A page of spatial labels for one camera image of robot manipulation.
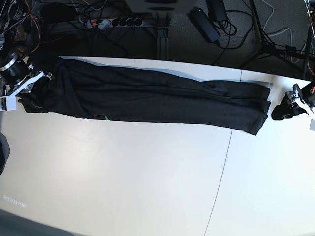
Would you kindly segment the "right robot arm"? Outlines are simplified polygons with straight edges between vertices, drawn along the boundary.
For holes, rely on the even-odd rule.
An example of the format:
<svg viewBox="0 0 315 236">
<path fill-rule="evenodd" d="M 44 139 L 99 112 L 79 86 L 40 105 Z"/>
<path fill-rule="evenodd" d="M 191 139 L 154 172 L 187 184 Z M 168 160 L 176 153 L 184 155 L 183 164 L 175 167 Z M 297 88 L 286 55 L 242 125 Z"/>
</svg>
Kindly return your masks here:
<svg viewBox="0 0 315 236">
<path fill-rule="evenodd" d="M 7 84 L 20 84 L 29 74 L 23 62 L 31 53 L 27 42 L 22 39 L 19 27 L 34 21 L 36 0 L 2 0 L 0 2 L 0 77 Z"/>
</svg>

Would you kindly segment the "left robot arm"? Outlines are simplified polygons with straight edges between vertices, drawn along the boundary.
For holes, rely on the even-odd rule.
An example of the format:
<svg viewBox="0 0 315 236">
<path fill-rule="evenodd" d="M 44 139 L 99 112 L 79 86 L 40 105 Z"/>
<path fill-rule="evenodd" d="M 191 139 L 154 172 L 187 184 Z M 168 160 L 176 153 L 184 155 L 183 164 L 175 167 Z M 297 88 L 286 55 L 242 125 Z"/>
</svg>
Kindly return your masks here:
<svg viewBox="0 0 315 236">
<path fill-rule="evenodd" d="M 315 72 L 310 68 L 310 49 L 312 40 L 315 38 L 315 2 L 313 0 L 304 1 L 308 18 L 310 20 L 310 29 L 306 41 L 305 51 L 302 55 L 303 72 L 302 80 L 306 78 L 306 73 L 310 72 L 314 75 Z M 287 91 L 279 105 L 277 105 L 272 113 L 272 120 L 280 121 L 290 119 L 293 116 L 307 114 L 312 120 L 315 118 L 315 80 L 312 79 L 308 85 L 300 88 L 298 84 L 294 84 L 292 91 Z"/>
</svg>

